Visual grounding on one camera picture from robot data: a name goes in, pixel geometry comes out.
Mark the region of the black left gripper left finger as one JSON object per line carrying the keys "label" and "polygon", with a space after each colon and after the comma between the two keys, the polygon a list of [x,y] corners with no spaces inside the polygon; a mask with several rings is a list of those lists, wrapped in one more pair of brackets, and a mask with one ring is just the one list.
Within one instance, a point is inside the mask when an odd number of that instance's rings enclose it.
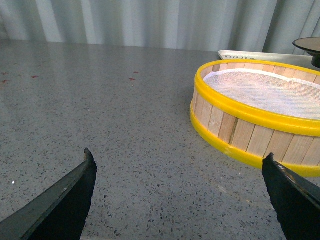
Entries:
{"label": "black left gripper left finger", "polygon": [[0,223],[2,240],[79,240],[88,217],[97,165],[88,148],[84,162]]}

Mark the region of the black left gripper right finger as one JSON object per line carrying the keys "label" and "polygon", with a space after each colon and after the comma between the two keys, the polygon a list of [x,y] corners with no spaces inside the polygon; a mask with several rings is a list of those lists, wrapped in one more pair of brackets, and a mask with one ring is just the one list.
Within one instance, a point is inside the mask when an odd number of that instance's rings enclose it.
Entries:
{"label": "black left gripper right finger", "polygon": [[262,175],[288,240],[320,238],[320,188],[274,160],[270,153],[262,160]]}

